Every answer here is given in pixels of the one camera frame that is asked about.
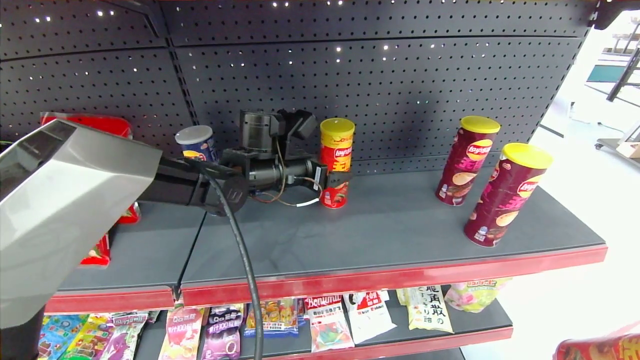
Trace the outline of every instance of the yellow lid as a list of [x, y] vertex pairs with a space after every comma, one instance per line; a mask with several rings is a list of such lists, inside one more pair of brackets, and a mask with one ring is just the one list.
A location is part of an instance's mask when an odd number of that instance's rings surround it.
[[326, 119], [320, 123], [320, 131], [322, 131], [322, 134], [327, 134], [329, 136], [350, 135], [355, 129], [356, 124], [351, 120], [343, 119], [341, 117]]
[[514, 163], [528, 168], [549, 168], [554, 161], [548, 152], [528, 143], [508, 143], [502, 153]]
[[465, 116], [460, 120], [462, 128], [478, 134], [495, 134], [500, 131], [500, 124], [488, 117]]

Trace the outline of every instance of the red shelf edge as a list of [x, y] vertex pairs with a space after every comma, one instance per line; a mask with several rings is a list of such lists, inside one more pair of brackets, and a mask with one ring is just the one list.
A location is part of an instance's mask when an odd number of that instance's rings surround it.
[[404, 356], [423, 352], [445, 350], [465, 345], [487, 343], [509, 339], [513, 334], [513, 327], [504, 327], [470, 334], [453, 334], [439, 338], [400, 341], [381, 345], [365, 345], [362, 347], [316, 352], [313, 354], [294, 354], [269, 357], [269, 360], [353, 360], [378, 359], [381, 357]]
[[59, 292], [48, 301], [45, 314], [117, 313], [162, 310], [174, 307], [173, 291], [167, 286], [136, 291], [104, 293]]
[[[477, 279], [535, 274], [547, 270], [599, 263], [604, 260], [607, 249], [607, 245], [597, 245], [472, 263], [391, 268], [372, 272], [326, 274], [291, 279], [258, 279], [258, 289], [260, 299], [269, 300], [329, 293], [409, 288], [425, 284], [453, 284]], [[183, 284], [181, 291], [184, 305], [189, 307], [251, 301], [249, 287], [245, 281]]]

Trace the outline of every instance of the red chip can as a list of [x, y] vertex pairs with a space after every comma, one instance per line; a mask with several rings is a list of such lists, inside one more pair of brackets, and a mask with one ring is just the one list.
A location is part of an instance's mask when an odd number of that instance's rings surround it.
[[480, 246], [494, 247], [552, 162], [549, 153], [528, 143], [505, 145], [465, 225], [467, 238]]
[[[329, 172], [351, 170], [351, 151], [355, 124], [347, 119], [326, 119], [320, 123], [320, 162], [327, 165]], [[331, 209], [343, 207], [347, 203], [349, 183], [323, 190], [321, 202]]]
[[556, 348], [554, 360], [636, 360], [640, 359], [640, 334], [611, 338], [564, 340]]
[[486, 117], [467, 116], [460, 120], [436, 189], [440, 201], [452, 206], [462, 205], [499, 130], [500, 124]]

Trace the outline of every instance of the cardboard box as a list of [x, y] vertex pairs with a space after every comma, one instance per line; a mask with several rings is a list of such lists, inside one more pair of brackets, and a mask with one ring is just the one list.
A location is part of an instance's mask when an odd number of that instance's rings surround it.
[[623, 142], [616, 148], [616, 150], [628, 158], [640, 158], [640, 142]]

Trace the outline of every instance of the black pegboard wall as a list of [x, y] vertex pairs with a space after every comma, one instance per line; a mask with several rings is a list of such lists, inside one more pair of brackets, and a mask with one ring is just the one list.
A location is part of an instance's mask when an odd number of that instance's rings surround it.
[[[195, 115], [223, 149], [237, 145], [240, 109], [305, 108], [356, 122], [358, 174], [441, 168], [465, 115], [502, 123], [496, 151], [528, 141], [595, 8], [583, 0], [150, 4], [162, 8], [170, 38], [100, 1], [2, 0], [2, 136], [33, 130], [39, 111], [98, 112], [177, 154], [173, 134]], [[306, 145], [318, 149], [317, 133]]]
[[[527, 141], [581, 40], [358, 40], [178, 49], [200, 123], [237, 145], [237, 114], [304, 108], [357, 124], [354, 160], [448, 154], [459, 119], [498, 120], [496, 148]], [[307, 150], [318, 149], [318, 133]]]

